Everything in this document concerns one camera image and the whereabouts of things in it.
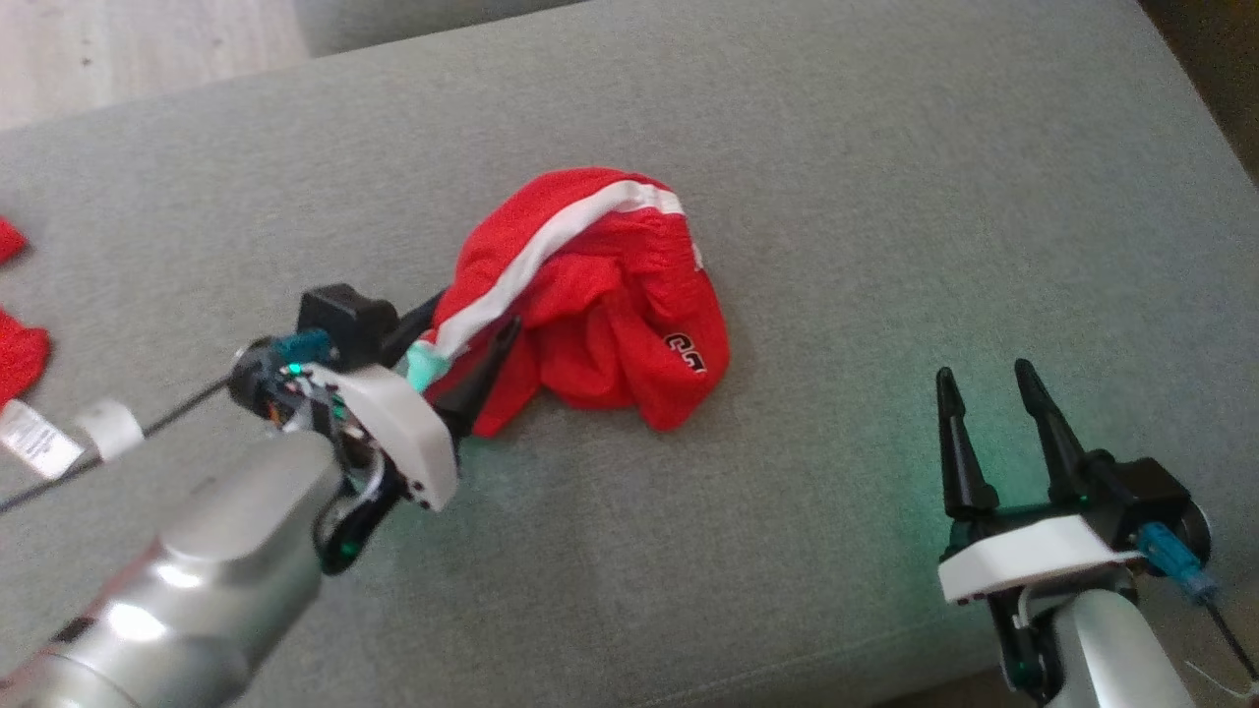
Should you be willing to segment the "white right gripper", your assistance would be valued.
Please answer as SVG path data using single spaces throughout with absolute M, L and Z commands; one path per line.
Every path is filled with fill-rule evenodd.
M 1110 498 L 1097 472 L 1115 464 L 1084 448 L 1029 359 L 1013 364 L 1025 411 L 1036 425 L 1056 506 L 1098 510 Z M 940 489 L 954 520 L 998 510 L 949 367 L 935 372 Z M 1045 515 L 948 551 L 938 564 L 948 603 L 985 603 L 1003 684 L 1034 702 L 1143 702 L 1147 620 L 1139 608 L 1134 552 L 1114 551 L 1080 514 Z

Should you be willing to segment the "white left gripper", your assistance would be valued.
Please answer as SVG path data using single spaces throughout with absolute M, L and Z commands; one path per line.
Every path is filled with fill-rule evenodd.
M 446 375 L 436 409 L 397 367 L 414 341 L 429 331 L 446 290 L 397 320 L 381 340 L 381 367 L 337 373 L 305 368 L 312 430 L 332 443 L 337 493 L 315 522 L 313 543 L 324 574 L 346 572 L 384 518 L 400 501 L 429 511 L 449 506 L 460 484 L 454 438 L 468 438 L 482 414 L 522 329 L 509 317 L 482 338 L 482 351 L 463 375 Z

